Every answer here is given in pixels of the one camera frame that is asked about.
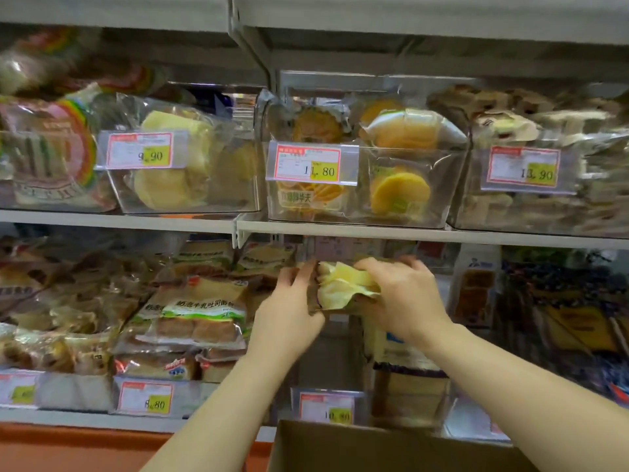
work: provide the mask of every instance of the orange surface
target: orange surface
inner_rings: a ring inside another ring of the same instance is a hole
[[[20,472],[137,472],[169,434],[126,430],[0,424],[2,470]],[[247,472],[264,472],[271,445],[256,442]]]

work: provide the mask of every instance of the forearm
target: forearm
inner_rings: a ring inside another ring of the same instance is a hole
[[[238,472],[285,371],[245,356],[142,472]]]
[[[629,412],[613,402],[460,325],[452,325],[425,353],[540,471],[626,470]]]

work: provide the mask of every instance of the store shelf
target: store shelf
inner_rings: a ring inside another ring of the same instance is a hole
[[[174,433],[183,427],[185,419],[0,408],[0,422]],[[262,426],[256,441],[272,443],[275,433],[274,427]]]
[[[622,45],[627,0],[234,0],[247,26]]]
[[[0,222],[235,234],[235,224],[231,218],[209,220],[206,218],[0,210]]]
[[[498,231],[469,231],[454,228],[403,228],[348,225],[337,223],[270,222],[256,220],[256,214],[243,214],[236,220],[238,244],[242,246],[251,233],[321,235],[326,237],[386,238],[389,240],[423,240],[461,244],[552,246],[555,248],[604,248],[629,250],[629,239],[535,235]]]
[[[228,30],[227,0],[0,0],[0,5],[0,21],[10,23]]]

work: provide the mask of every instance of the person's left hand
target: person's left hand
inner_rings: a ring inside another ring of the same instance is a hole
[[[301,269],[283,268],[277,286],[256,312],[247,356],[285,374],[310,347],[325,324],[320,312],[308,313],[306,292],[316,260]]]

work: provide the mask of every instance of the yellow price sticker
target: yellow price sticker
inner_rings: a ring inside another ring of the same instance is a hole
[[[32,386],[15,386],[11,393],[11,402],[13,404],[31,405],[35,403],[35,385]]]
[[[317,162],[312,161],[310,169],[311,181],[338,181],[338,164],[335,162]]]
[[[169,167],[170,146],[146,146],[140,154],[142,165],[147,167]]]
[[[557,165],[531,162],[522,169],[522,177],[526,183],[539,186],[555,187],[557,185]]]
[[[146,402],[146,412],[153,414],[170,413],[170,398],[172,395],[149,396]]]
[[[347,407],[331,407],[328,418],[333,424],[352,424],[352,410]]]

